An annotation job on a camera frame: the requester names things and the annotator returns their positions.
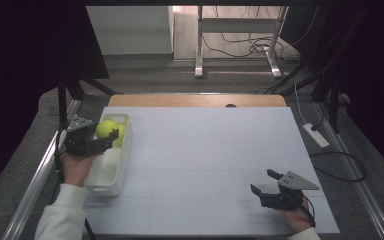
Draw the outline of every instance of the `white sleeve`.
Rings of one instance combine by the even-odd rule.
[[[288,238],[289,240],[320,240],[319,235],[314,228],[306,229],[300,233]]]
[[[57,200],[43,211],[35,239],[82,239],[85,224],[83,204],[87,194],[86,189],[61,184]]]

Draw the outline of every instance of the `white tabletop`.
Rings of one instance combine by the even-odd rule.
[[[263,208],[250,183],[277,193],[267,169],[293,171],[320,186],[289,108],[107,107],[128,113],[133,128],[118,197],[85,204],[96,234],[261,236],[291,234]],[[304,191],[316,231],[338,233],[323,190]]]

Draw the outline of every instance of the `power strip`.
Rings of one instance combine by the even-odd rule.
[[[319,133],[319,131],[311,130],[312,126],[313,125],[311,125],[311,123],[307,123],[307,124],[303,125],[302,127],[308,133],[308,135],[310,135],[310,137],[317,143],[317,145],[320,148],[325,148],[325,147],[329,146],[328,141],[326,141],[326,139]]]

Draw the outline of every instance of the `black curtain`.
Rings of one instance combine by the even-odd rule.
[[[351,100],[349,116],[384,157],[384,1],[372,4],[335,74]],[[353,11],[332,8],[322,42],[328,42]]]
[[[30,127],[40,96],[67,76],[108,78],[84,3],[0,1],[0,173]]]

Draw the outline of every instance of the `yellow ball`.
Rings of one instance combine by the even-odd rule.
[[[122,144],[124,139],[124,134],[126,133],[126,126],[118,125],[118,138],[114,141],[117,144]]]
[[[118,124],[113,120],[104,120],[96,126],[95,134],[97,138],[108,137],[110,133],[118,129]]]

